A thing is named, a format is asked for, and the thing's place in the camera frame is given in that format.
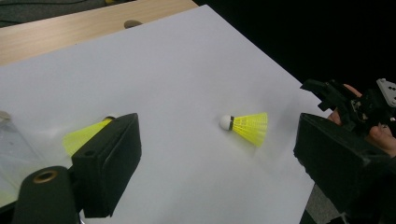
white paper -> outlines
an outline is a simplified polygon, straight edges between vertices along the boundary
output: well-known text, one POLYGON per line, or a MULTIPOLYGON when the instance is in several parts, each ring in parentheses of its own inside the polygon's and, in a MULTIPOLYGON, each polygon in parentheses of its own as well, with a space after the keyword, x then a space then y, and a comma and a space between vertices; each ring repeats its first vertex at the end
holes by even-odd
POLYGON ((142 158, 113 217, 86 223, 299 223, 314 182, 293 156, 302 112, 327 116, 208 6, 0 68, 0 108, 50 164, 67 133, 139 116, 142 158), (255 148, 221 116, 267 112, 255 148))

wooden surface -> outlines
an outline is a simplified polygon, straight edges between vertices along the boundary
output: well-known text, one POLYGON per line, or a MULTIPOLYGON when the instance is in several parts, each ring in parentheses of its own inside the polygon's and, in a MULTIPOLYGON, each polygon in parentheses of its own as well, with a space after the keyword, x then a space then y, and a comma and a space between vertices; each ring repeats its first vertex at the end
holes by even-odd
POLYGON ((0 28, 0 65, 115 33, 128 20, 146 23, 195 7, 191 0, 137 0, 0 28))

person's hand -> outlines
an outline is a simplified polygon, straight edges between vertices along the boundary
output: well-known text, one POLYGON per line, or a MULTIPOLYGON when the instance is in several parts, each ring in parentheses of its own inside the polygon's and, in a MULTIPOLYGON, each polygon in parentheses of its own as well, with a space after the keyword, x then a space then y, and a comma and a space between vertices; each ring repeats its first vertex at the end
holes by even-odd
MULTIPOLYGON (((355 93, 358 97, 361 97, 361 93, 357 91, 355 88, 344 84, 350 91, 355 93)), ((338 114, 338 110, 335 109, 330 116, 329 120, 333 121, 338 125, 342 125, 340 115, 338 114)), ((393 137, 390 128, 387 125, 378 124, 378 126, 374 126, 370 129, 369 134, 366 137, 366 141, 371 143, 372 145, 381 148, 386 153, 388 153, 391 157, 396 157, 396 138, 393 137)))

robotic arm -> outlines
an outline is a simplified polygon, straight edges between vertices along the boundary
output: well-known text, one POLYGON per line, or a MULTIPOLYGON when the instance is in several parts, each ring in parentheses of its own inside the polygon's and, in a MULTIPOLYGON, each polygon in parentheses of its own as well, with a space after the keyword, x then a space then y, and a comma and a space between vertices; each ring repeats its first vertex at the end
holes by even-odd
POLYGON ((80 223, 85 217, 112 216, 140 162, 137 114, 113 119, 73 156, 73 165, 47 167, 27 176, 12 224, 80 223))
POLYGON ((364 140, 378 123, 396 133, 396 85, 385 79, 377 84, 378 89, 362 97, 334 80, 308 79, 301 87, 321 100, 323 111, 337 108, 343 123, 301 114, 294 149, 306 172, 343 214, 337 223, 396 223, 396 158, 364 140))

yellow shuttlecock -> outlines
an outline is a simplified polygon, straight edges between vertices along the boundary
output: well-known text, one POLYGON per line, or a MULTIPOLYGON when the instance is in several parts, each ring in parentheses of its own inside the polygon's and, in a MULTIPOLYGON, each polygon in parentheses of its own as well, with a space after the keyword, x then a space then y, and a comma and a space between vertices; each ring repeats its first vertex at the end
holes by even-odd
POLYGON ((220 120, 220 127, 234 131, 253 143, 256 147, 262 145, 267 131, 267 113, 233 117, 225 115, 220 120))
POLYGON ((101 122, 77 130, 64 136, 63 145, 69 156, 73 156, 84 144, 99 133, 114 117, 108 116, 101 122))

